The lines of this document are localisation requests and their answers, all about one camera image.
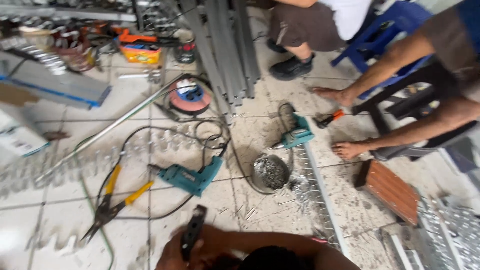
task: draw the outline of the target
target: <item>bare foot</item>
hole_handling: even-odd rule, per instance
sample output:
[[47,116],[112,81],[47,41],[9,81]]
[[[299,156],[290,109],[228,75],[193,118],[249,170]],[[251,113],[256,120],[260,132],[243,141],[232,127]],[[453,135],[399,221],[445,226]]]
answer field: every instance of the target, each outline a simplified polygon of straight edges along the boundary
[[333,152],[343,160],[350,160],[361,153],[368,151],[364,141],[339,142],[332,146]]
[[325,87],[313,87],[312,92],[323,98],[335,100],[340,105],[345,107],[351,106],[353,103],[353,99],[348,98],[345,95],[344,90],[335,90],[335,89],[325,88]]

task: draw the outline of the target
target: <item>metal bowl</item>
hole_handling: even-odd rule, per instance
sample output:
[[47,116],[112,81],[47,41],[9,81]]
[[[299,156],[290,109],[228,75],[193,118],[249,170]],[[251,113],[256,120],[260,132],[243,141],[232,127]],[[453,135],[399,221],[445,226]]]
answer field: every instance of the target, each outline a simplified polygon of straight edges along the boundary
[[252,185],[265,194],[273,194],[286,183],[290,172],[276,155],[261,155],[253,163]]

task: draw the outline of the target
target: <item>wooden panel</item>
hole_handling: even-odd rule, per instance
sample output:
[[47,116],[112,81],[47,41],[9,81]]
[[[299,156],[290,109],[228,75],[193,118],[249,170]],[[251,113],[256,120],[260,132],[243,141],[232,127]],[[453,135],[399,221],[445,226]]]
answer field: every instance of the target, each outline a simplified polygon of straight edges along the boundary
[[367,160],[364,162],[355,186],[364,186],[405,222],[417,225],[418,194],[378,161]]

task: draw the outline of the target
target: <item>black shoe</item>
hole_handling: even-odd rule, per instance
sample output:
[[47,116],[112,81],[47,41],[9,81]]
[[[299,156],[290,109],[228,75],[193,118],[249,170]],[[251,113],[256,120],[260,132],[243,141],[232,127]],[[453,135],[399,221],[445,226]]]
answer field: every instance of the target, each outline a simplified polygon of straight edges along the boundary
[[297,57],[292,57],[287,61],[276,63],[270,68],[270,74],[281,81],[291,81],[299,76],[305,75],[312,71],[312,55],[310,61],[302,63]]
[[275,51],[278,53],[287,52],[287,50],[283,46],[277,45],[276,42],[271,38],[267,39],[267,47],[272,51]]

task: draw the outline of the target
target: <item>teal power drill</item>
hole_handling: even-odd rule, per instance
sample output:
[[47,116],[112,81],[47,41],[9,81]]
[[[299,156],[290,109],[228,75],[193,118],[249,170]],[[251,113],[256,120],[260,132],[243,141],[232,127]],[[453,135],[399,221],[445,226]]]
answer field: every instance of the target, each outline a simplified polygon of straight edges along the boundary
[[283,133],[281,141],[274,144],[271,149],[290,149],[313,139],[314,135],[308,126],[307,119],[297,115],[295,112],[292,113],[292,116],[295,120],[295,127]]
[[147,169],[151,173],[158,175],[163,181],[170,183],[175,187],[179,187],[192,195],[200,197],[222,166],[222,156],[227,150],[227,144],[228,142],[225,143],[222,152],[218,156],[212,157],[210,164],[202,167],[198,172],[188,170],[178,164],[170,165],[166,169],[154,164],[148,164]]

